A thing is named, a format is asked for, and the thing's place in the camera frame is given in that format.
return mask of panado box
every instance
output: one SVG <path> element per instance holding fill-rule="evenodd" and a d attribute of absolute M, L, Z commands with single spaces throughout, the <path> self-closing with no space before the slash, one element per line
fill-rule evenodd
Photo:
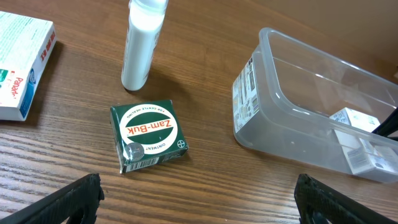
<path fill-rule="evenodd" d="M 0 119 L 26 120 L 56 41 L 53 22 L 0 11 Z"/>
<path fill-rule="evenodd" d="M 160 164 L 188 150 L 171 100 L 112 106 L 111 125 L 120 173 Z"/>

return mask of white cylindrical tube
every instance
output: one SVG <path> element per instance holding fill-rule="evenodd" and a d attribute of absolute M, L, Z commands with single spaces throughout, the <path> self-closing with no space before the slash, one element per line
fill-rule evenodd
<path fill-rule="evenodd" d="M 130 0 L 122 84 L 139 90 L 147 81 L 168 0 Z"/>

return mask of white box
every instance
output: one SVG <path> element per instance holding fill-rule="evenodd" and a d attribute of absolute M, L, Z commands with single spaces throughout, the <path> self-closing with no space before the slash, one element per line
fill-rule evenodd
<path fill-rule="evenodd" d="M 26 120 L 56 41 L 53 22 L 0 11 L 0 119 Z"/>
<path fill-rule="evenodd" d="M 349 108 L 330 118 L 370 133 L 380 125 L 377 118 Z M 398 180 L 398 156 L 391 148 L 372 145 L 365 139 L 341 131 L 335 130 L 335 133 L 354 175 L 380 182 Z"/>

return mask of wooden table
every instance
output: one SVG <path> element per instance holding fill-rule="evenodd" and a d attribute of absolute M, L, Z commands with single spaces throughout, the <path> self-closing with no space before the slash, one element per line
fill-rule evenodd
<path fill-rule="evenodd" d="M 59 41 L 26 122 L 0 122 L 0 217 L 88 173 L 100 173 L 97 223 L 298 223 L 300 173 L 398 221 L 398 184 L 242 149 L 231 85 L 273 27 L 389 78 L 395 68 L 266 8 L 261 0 L 170 0 L 149 79 L 121 84 L 127 0 L 2 0 L 0 10 L 54 21 Z M 111 105 L 171 99 L 188 155 L 125 175 Z"/>

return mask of translucent plastic bin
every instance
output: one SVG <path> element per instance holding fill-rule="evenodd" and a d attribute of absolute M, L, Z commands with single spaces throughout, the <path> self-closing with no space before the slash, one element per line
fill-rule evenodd
<path fill-rule="evenodd" d="M 398 86 L 276 30 L 262 29 L 259 39 L 232 87 L 236 140 L 252 149 L 353 174 L 343 149 L 369 153 L 363 146 L 339 142 L 340 131 L 372 147 L 388 147 L 394 154 L 377 155 L 394 171 L 356 175 L 398 181 L 398 142 L 329 118 L 351 108 L 381 123 L 398 104 Z"/>

